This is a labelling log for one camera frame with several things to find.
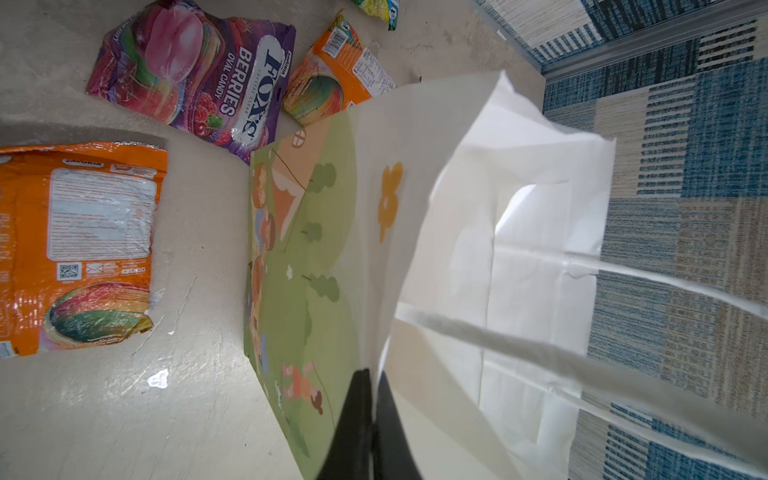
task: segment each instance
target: scratched surface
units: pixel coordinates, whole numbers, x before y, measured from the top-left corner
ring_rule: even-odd
[[[103,34],[146,2],[3,2],[0,143],[145,138],[130,131],[159,137],[170,160],[154,232],[155,328],[115,346],[0,361],[0,478],[299,478],[243,356],[246,166],[82,93]],[[199,3],[293,23],[294,62],[345,6],[398,84],[506,68],[542,102],[543,78],[468,1],[402,0],[394,33],[347,0]],[[295,128],[280,122],[278,136]]]

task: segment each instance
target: barcode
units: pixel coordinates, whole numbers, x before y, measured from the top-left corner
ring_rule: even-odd
[[[83,264],[77,263],[57,263],[56,280],[82,280]]]
[[[334,27],[331,31],[331,36],[328,37],[326,46],[323,47],[323,51],[328,55],[336,58],[339,56],[342,45],[346,41],[346,33],[341,28]]]
[[[16,352],[13,351],[11,343],[8,341],[0,342],[0,359],[9,359],[12,356],[16,356]]]

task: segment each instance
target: striped carpet pattern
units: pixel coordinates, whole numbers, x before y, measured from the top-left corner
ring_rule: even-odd
[[[547,84],[544,110],[617,138],[603,260],[768,301],[768,17]],[[768,422],[768,326],[716,300],[601,273],[588,355]],[[647,412],[583,398],[707,446]],[[569,470],[571,480],[749,478],[584,412]]]
[[[549,65],[693,12],[710,0],[475,0],[475,4],[536,61]]]

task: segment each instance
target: pink oval candy illustration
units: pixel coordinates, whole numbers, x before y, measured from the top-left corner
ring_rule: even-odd
[[[144,60],[164,80],[179,83],[190,74],[203,46],[203,24],[188,8],[175,5],[157,14]]]

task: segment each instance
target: candy bag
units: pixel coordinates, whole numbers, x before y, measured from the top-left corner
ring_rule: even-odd
[[[339,12],[291,73],[283,108],[306,126],[393,88],[395,82]]]
[[[86,92],[250,161],[274,140],[296,29],[158,0],[104,37]]]
[[[0,358],[118,343],[152,328],[154,211],[167,152],[0,147]]]
[[[389,30],[397,28],[397,14],[400,0],[352,0],[355,5],[373,17],[379,17],[389,24]]]

